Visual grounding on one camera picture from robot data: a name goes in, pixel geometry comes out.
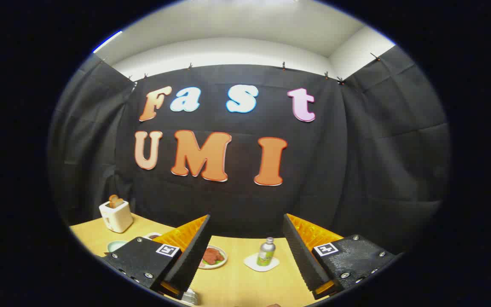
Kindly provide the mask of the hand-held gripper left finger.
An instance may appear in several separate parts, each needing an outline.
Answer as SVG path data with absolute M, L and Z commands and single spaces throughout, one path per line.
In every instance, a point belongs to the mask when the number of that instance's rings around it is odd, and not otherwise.
M 152 240 L 135 237 L 102 260 L 151 291 L 182 299 L 211 237 L 211 217 L 206 214 Z

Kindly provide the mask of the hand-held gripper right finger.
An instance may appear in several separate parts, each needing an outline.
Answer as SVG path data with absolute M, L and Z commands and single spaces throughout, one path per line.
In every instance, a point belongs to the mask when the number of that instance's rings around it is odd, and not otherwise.
M 283 233 L 316 300 L 354 288 L 401 258 L 363 235 L 343 237 L 292 214 L 283 217 Z

